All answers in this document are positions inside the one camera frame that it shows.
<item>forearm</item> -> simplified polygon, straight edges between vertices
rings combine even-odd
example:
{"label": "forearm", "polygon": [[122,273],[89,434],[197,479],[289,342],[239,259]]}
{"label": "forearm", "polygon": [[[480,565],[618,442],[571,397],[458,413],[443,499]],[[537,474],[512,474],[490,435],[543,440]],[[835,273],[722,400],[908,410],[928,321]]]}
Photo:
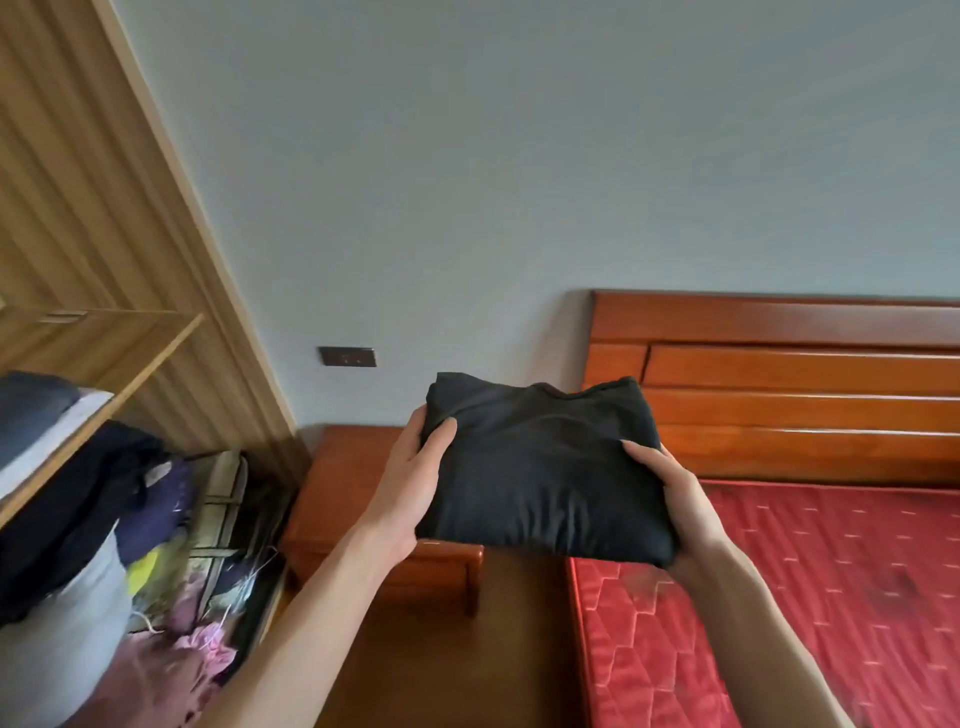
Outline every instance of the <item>forearm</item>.
{"label": "forearm", "polygon": [[355,526],[198,728],[312,728],[390,566],[375,528]]}
{"label": "forearm", "polygon": [[704,574],[685,586],[744,728],[852,728],[746,555],[718,548]]}

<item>wooden floor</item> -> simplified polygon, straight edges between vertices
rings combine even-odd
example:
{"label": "wooden floor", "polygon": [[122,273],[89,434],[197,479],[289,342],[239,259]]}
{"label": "wooden floor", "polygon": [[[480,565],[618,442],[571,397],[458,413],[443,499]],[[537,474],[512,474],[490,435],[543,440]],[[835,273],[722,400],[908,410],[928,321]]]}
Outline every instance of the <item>wooden floor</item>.
{"label": "wooden floor", "polygon": [[582,728],[560,559],[487,550],[475,619],[374,604],[318,728]]}

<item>stitched pattern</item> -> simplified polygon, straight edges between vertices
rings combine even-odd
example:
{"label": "stitched pattern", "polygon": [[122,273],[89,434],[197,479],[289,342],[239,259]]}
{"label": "stitched pattern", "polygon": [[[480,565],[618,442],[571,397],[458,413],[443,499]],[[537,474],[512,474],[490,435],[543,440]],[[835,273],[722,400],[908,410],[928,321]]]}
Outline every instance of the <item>stitched pattern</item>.
{"label": "stitched pattern", "polygon": [[[857,725],[960,728],[960,497],[708,484]],[[669,576],[574,559],[593,728],[737,726]]]}

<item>light blue wall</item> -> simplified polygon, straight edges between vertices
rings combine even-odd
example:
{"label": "light blue wall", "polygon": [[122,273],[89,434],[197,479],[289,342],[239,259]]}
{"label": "light blue wall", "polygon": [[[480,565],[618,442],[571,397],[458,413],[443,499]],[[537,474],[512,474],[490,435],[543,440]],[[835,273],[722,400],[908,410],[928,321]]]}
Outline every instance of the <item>light blue wall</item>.
{"label": "light blue wall", "polygon": [[114,2],[301,425],[574,386],[595,286],[960,296],[957,0]]}

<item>electrical outlet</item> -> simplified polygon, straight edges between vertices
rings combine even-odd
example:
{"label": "electrical outlet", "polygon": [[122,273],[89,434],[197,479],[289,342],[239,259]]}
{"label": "electrical outlet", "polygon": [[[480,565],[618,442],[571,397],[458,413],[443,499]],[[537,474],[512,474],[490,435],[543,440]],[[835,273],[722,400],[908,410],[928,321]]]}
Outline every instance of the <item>electrical outlet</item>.
{"label": "electrical outlet", "polygon": [[325,367],[375,367],[376,355],[366,347],[317,347]]}

